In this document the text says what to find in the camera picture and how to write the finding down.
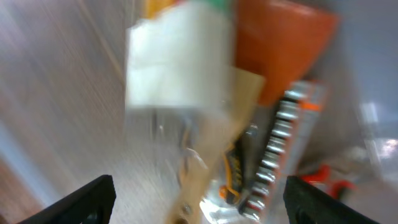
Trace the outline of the clear box of coloured bits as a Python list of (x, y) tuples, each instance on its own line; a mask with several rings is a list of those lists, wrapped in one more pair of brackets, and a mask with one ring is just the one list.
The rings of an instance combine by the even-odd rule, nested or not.
[(174, 174), (182, 146), (231, 124), (234, 25), (230, 1), (181, 1), (128, 29), (125, 121), (157, 173)]

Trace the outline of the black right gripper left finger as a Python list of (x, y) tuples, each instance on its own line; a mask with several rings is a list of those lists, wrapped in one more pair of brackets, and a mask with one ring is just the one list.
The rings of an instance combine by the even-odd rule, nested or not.
[(113, 177), (101, 175), (20, 224), (108, 224), (115, 200)]

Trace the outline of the orange scraper wooden handle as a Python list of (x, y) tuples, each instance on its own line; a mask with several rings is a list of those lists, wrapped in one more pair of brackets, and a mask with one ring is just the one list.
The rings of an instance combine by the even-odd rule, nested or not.
[(325, 50), (338, 25), (336, 15), (293, 1), (239, 1), (232, 120), (219, 136), (196, 143), (182, 189), (167, 223), (200, 223), (200, 204), (227, 147), (248, 126), (256, 105), (272, 105)]

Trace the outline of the red handled cutting pliers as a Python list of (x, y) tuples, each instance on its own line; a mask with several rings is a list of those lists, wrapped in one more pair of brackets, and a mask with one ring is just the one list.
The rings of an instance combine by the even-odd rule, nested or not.
[(356, 189), (354, 183), (343, 178), (340, 172), (328, 164), (322, 164), (317, 171), (300, 178), (340, 202)]

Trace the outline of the yellow black long-nose pliers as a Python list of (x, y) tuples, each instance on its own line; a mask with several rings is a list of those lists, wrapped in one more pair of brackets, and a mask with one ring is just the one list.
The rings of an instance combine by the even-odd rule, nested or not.
[(219, 187), (219, 196), (229, 205), (236, 205), (244, 187), (244, 147), (242, 137), (230, 143), (222, 156), (225, 184)]

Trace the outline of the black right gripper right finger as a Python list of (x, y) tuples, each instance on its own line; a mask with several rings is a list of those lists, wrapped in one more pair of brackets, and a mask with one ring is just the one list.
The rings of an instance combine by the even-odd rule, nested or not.
[(297, 176), (288, 176), (283, 194), (290, 224), (378, 224)]

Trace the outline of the orange socket bit holder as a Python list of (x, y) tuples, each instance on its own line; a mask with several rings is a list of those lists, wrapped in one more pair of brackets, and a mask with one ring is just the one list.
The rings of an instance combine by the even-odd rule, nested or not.
[(327, 89), (315, 80), (291, 84), (279, 98), (249, 195), (239, 208), (251, 223), (265, 223), (282, 200), (286, 179), (294, 174), (319, 114)]

